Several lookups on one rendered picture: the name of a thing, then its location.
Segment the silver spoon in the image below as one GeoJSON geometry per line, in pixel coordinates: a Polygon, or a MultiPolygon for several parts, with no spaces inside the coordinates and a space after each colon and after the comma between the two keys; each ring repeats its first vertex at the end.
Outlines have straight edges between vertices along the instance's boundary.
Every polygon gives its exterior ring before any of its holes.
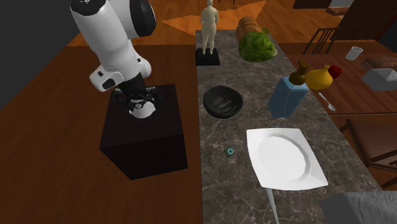
{"type": "Polygon", "coordinates": [[[318,94],[319,94],[319,96],[320,96],[322,99],[324,99],[324,100],[326,101],[326,103],[328,104],[328,108],[329,108],[330,110],[336,111],[335,107],[326,99],[326,97],[325,97],[321,92],[319,92],[318,94]]]}

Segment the blue carton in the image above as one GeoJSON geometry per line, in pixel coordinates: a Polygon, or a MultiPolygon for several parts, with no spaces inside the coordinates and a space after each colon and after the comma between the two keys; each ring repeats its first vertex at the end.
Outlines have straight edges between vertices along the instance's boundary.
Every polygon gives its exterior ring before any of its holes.
{"type": "Polygon", "coordinates": [[[282,77],[268,102],[270,114],[276,118],[290,117],[308,91],[309,88],[305,83],[294,85],[289,82],[287,76],[282,77]]]}

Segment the white square plate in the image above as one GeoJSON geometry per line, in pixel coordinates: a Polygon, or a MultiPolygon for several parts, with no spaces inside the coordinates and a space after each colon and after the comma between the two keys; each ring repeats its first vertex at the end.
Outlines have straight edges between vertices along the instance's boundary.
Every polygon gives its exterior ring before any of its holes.
{"type": "Polygon", "coordinates": [[[276,190],[310,190],[328,185],[300,129],[249,129],[247,150],[260,185],[276,190]]]}

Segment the red apple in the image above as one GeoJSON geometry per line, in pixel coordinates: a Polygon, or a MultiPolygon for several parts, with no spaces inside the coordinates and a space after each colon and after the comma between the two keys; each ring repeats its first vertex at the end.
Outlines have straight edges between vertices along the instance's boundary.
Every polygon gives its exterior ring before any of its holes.
{"type": "Polygon", "coordinates": [[[338,66],[330,66],[328,68],[328,73],[333,79],[336,79],[342,74],[342,69],[338,66]]]}

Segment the brown wooden dining table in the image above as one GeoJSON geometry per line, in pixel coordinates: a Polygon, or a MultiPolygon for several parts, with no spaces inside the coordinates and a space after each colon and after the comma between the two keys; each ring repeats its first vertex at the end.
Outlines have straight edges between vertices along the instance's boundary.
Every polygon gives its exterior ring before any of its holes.
{"type": "Polygon", "coordinates": [[[338,66],[342,75],[321,93],[336,107],[336,111],[329,114],[382,114],[397,113],[397,90],[392,92],[375,92],[363,81],[362,76],[367,70],[361,63],[372,57],[397,57],[376,41],[337,41],[328,54],[311,54],[312,49],[303,55],[306,43],[281,43],[279,45],[290,62],[297,67],[298,61],[303,60],[309,69],[321,69],[325,65],[338,66]],[[363,52],[354,61],[347,60],[346,54],[352,46],[358,46],[363,52]]]}

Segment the dark wooden chair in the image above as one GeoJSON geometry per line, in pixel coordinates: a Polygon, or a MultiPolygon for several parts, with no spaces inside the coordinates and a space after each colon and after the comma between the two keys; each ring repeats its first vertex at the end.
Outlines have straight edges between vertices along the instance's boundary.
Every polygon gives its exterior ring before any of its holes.
{"type": "Polygon", "coordinates": [[[326,42],[329,40],[328,47],[325,51],[325,54],[328,54],[334,44],[334,41],[337,38],[337,35],[339,31],[341,30],[340,27],[330,27],[330,28],[319,28],[315,34],[312,36],[310,41],[307,43],[307,46],[305,47],[304,51],[302,52],[303,55],[305,55],[311,44],[313,44],[314,40],[316,39],[317,35],[321,32],[320,37],[318,38],[318,41],[316,42],[316,45],[311,51],[311,54],[313,55],[319,55],[321,53],[321,50],[324,48],[326,42]]]}
{"type": "Polygon", "coordinates": [[[381,189],[397,191],[397,121],[350,117],[340,131],[381,189]]]}

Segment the grey cushion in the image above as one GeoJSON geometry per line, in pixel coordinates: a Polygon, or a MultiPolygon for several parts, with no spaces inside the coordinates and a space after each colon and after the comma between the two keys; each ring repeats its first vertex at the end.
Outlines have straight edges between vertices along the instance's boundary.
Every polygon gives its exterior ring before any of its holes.
{"type": "Polygon", "coordinates": [[[320,206],[328,224],[397,224],[397,191],[338,193],[320,206]]]}

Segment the yellow gourd-shaped vase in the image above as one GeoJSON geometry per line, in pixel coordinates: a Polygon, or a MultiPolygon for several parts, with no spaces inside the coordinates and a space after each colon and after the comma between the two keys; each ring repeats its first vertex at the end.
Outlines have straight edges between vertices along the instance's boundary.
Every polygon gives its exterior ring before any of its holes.
{"type": "Polygon", "coordinates": [[[333,78],[328,72],[329,65],[325,65],[322,69],[311,70],[306,74],[305,83],[310,89],[322,90],[329,87],[333,78]]]}

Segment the green cabbage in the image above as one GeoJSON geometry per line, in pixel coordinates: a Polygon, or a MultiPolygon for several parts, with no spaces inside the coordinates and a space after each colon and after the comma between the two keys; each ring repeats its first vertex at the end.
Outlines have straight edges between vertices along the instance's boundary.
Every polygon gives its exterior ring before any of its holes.
{"type": "Polygon", "coordinates": [[[277,53],[273,42],[262,32],[248,32],[239,42],[239,55],[248,62],[264,62],[277,53]]]}

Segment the dark brown bread loaf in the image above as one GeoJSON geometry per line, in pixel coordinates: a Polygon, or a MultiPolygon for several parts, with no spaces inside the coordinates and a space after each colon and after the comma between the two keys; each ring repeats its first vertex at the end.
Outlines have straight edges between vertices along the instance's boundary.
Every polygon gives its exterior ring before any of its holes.
{"type": "Polygon", "coordinates": [[[366,70],[390,68],[397,71],[397,57],[372,57],[365,59],[361,66],[366,70]]]}

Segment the grey box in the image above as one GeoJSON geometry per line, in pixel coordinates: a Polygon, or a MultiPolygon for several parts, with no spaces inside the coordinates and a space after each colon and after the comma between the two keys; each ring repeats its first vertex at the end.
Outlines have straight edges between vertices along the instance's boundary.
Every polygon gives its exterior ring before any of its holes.
{"type": "Polygon", "coordinates": [[[397,89],[397,72],[391,68],[370,69],[361,80],[376,92],[397,89]]]}

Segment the beige figure on black base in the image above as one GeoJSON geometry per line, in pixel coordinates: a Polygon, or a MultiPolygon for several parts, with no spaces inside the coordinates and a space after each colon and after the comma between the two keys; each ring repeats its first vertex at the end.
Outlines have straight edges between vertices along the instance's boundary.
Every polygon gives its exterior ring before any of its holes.
{"type": "Polygon", "coordinates": [[[202,10],[200,23],[202,24],[202,47],[196,49],[195,60],[197,66],[219,66],[219,53],[214,47],[218,22],[218,11],[213,7],[213,0],[207,0],[207,7],[202,10]]]}

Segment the dark robot stand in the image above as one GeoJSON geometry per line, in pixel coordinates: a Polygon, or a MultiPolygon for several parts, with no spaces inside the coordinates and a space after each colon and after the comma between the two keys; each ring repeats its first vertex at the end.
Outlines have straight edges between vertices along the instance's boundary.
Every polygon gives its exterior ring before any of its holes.
{"type": "Polygon", "coordinates": [[[144,119],[108,103],[99,149],[131,180],[188,168],[175,85],[156,90],[160,109],[144,119]]]}

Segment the brown vase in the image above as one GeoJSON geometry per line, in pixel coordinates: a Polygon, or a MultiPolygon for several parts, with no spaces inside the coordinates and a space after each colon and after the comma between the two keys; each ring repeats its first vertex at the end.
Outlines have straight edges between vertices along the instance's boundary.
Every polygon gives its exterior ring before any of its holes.
{"type": "Polygon", "coordinates": [[[306,80],[305,73],[308,70],[309,65],[302,60],[298,61],[298,65],[299,68],[289,76],[289,82],[293,85],[303,85],[306,80]]]}

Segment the white cup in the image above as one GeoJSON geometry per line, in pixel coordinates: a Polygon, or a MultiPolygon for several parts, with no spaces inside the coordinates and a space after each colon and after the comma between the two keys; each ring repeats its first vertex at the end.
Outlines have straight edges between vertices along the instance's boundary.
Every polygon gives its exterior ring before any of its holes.
{"type": "Polygon", "coordinates": [[[358,46],[352,46],[345,58],[350,61],[354,61],[363,52],[363,49],[358,46]]]}

